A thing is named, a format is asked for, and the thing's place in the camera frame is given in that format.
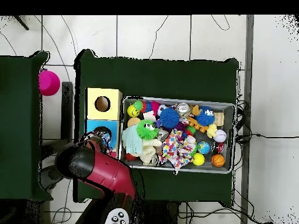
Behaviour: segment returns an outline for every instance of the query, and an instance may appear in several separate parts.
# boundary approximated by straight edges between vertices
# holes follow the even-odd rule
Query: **tennis ball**
[[[193,159],[193,164],[196,166],[201,166],[204,163],[204,156],[201,153],[196,153]]]

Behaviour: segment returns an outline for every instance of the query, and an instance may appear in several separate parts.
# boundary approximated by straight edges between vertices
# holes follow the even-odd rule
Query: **gray metal tray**
[[[208,154],[204,155],[205,163],[201,166],[195,166],[193,163],[189,163],[183,166],[179,172],[198,172],[198,173],[229,173],[234,166],[234,145],[235,138],[234,135],[236,133],[235,123],[237,118],[237,111],[234,104],[230,103],[219,103],[219,102],[209,102],[209,101],[191,101],[191,100],[175,100],[175,99],[161,99],[161,98],[149,98],[149,97],[138,97],[140,100],[148,100],[148,101],[156,101],[160,104],[165,104],[166,106],[171,106],[176,103],[187,103],[192,105],[199,106],[209,106],[213,109],[215,113],[222,112],[224,113],[224,125],[222,127],[217,127],[218,129],[222,129],[227,134],[227,139],[224,142],[224,150],[222,154],[225,157],[225,164],[222,167],[215,167],[211,164],[212,152],[210,151]],[[129,120],[129,116],[127,114],[127,108],[133,104],[137,100],[137,97],[127,96],[123,99],[121,106],[123,109],[123,120],[120,124],[120,138],[119,138],[119,159],[125,162],[127,165],[132,168],[139,169],[154,169],[154,170],[169,170],[174,171],[170,162],[164,163],[162,166],[154,167],[145,163],[142,163],[140,159],[136,159],[133,161],[126,160],[125,154],[126,151],[123,148],[123,143],[121,141],[121,136],[123,130],[127,128],[127,122]],[[196,131],[194,134],[196,142],[206,141],[211,146],[214,142],[213,139],[210,139],[206,133],[201,133],[200,131]]]

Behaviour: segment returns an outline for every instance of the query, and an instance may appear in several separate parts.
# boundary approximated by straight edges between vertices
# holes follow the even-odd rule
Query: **yellow box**
[[[119,120],[123,94],[118,89],[87,88],[87,118]]]

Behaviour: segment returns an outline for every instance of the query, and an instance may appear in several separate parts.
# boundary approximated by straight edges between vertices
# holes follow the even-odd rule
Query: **dark green table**
[[[238,61],[164,61],[96,58],[82,50],[76,60],[75,134],[84,133],[85,88],[119,89],[123,96],[236,102]],[[232,173],[188,173],[143,170],[145,199],[171,201],[222,201],[231,204]],[[133,169],[134,178],[140,173]],[[99,198],[100,191],[78,183],[78,201]]]
[[[51,200],[39,185],[38,76],[48,53],[0,56],[0,199]]]

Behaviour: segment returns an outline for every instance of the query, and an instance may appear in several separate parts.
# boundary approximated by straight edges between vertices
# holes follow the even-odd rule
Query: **basketball toy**
[[[211,162],[215,167],[222,167],[225,163],[225,159],[224,159],[223,155],[216,154],[216,155],[212,156]]]
[[[219,129],[218,131],[216,131],[215,134],[216,134],[216,136],[214,137],[214,140],[216,142],[224,142],[226,140],[226,138],[227,138],[227,134],[223,130],[221,130],[221,129]]]

